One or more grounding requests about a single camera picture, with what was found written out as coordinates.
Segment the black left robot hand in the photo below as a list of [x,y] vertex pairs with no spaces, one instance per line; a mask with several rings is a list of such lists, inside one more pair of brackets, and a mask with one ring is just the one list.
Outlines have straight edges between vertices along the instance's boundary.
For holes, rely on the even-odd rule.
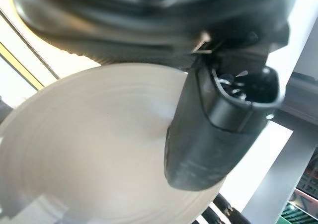
[[266,65],[289,42],[296,0],[12,0],[24,24],[64,51],[185,70],[165,141],[168,184],[206,190],[250,149],[285,87]]

